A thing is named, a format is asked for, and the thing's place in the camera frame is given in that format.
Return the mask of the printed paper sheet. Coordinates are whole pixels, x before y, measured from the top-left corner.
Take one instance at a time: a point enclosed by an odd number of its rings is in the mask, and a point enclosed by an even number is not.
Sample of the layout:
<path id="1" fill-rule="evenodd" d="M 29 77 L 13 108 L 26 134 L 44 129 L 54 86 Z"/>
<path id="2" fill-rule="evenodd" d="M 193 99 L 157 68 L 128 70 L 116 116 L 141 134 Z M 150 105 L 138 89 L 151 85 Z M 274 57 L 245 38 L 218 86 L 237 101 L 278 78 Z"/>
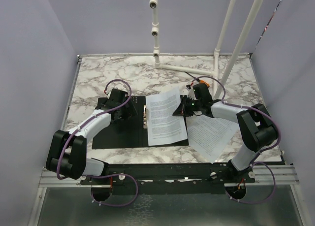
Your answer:
<path id="1" fill-rule="evenodd" d="M 188 139 L 185 120 L 173 116 L 181 103 L 180 89 L 146 96 L 146 118 L 149 146 L 175 144 Z"/>
<path id="2" fill-rule="evenodd" d="M 204 115 L 188 117 L 186 121 L 189 146 L 210 163 L 215 162 L 239 130 L 232 121 Z"/>

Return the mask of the grey black folder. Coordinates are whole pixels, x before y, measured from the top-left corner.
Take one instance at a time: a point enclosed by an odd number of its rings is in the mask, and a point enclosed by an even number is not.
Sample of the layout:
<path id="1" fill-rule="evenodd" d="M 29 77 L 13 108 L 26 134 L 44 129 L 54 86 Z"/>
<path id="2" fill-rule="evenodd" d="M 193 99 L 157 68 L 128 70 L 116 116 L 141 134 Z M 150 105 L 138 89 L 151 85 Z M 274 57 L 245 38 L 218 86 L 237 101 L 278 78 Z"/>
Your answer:
<path id="1" fill-rule="evenodd" d="M 92 149 L 148 148 L 148 133 L 143 128 L 144 96 L 134 96 L 131 101 L 137 115 L 127 120 L 116 120 L 101 130 L 92 141 Z"/>

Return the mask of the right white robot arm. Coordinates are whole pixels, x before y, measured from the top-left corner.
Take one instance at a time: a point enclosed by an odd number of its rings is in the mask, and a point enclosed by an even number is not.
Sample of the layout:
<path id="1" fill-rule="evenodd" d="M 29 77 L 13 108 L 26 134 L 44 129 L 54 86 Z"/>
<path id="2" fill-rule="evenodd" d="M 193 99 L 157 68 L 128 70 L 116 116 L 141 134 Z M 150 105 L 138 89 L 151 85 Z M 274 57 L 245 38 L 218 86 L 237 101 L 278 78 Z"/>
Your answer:
<path id="1" fill-rule="evenodd" d="M 192 87 L 194 98 L 183 96 L 173 116 L 190 117 L 200 112 L 210 118 L 220 118 L 237 123 L 243 145 L 237 155 L 229 161 L 227 179 L 238 182 L 260 153 L 272 149 L 274 141 L 279 142 L 281 132 L 270 117 L 266 107 L 259 103 L 254 106 L 241 106 L 213 99 L 205 84 Z"/>

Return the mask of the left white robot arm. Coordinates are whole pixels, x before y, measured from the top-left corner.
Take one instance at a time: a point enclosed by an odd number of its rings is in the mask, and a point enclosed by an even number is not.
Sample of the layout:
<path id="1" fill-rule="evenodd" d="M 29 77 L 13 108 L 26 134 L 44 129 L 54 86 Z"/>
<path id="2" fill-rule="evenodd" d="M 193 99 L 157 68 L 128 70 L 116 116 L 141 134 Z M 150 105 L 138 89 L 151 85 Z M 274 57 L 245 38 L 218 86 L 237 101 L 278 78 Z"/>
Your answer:
<path id="1" fill-rule="evenodd" d="M 46 160 L 46 169 L 56 173 L 59 179 L 77 180 L 81 176 L 91 176 L 96 183 L 105 183 L 109 177 L 106 170 L 108 164 L 87 158 L 87 144 L 114 122 L 137 114 L 130 99 L 127 92 L 112 89 L 109 98 L 105 98 L 86 120 L 68 131 L 56 131 Z"/>

